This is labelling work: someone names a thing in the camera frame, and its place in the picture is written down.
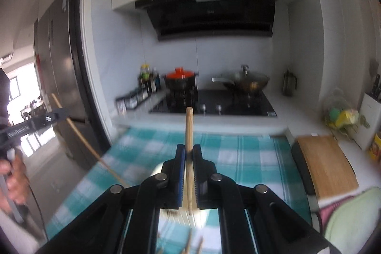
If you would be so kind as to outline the person's left hand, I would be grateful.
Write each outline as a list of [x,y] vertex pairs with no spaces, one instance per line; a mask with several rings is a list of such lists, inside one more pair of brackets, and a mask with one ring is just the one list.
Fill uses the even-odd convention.
[[11,213],[12,209],[7,199],[18,205],[25,205],[30,195],[29,180],[26,176],[26,166],[23,162],[23,153],[19,149],[15,151],[12,162],[1,160],[1,175],[6,176],[8,193],[1,191],[1,209],[6,213]]

